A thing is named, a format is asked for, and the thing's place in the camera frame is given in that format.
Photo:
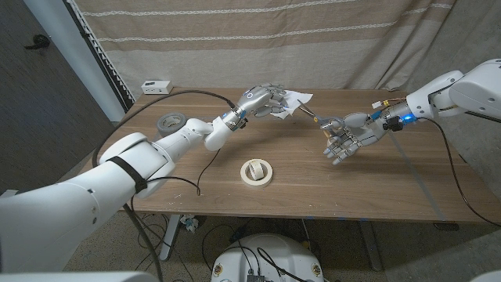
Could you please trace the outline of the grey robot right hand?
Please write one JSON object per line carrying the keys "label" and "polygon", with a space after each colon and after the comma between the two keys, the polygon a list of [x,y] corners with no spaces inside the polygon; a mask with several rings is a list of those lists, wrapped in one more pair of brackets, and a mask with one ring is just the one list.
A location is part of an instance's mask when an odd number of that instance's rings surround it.
{"label": "grey robot right hand", "polygon": [[332,117],[320,128],[329,133],[323,154],[337,165],[353,155],[360,147],[372,145],[389,131],[403,130],[408,123],[416,121],[407,102],[385,107],[373,114],[352,113],[343,118]]}

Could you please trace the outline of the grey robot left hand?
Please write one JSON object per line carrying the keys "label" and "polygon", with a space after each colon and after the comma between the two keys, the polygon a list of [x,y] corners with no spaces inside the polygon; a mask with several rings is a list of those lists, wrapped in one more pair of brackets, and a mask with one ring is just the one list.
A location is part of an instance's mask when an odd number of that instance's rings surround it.
{"label": "grey robot left hand", "polygon": [[244,126],[249,114],[259,118],[270,113],[282,113],[289,106],[286,94],[282,85],[256,85],[248,89],[228,113],[222,115],[222,120],[230,130],[236,131]]}

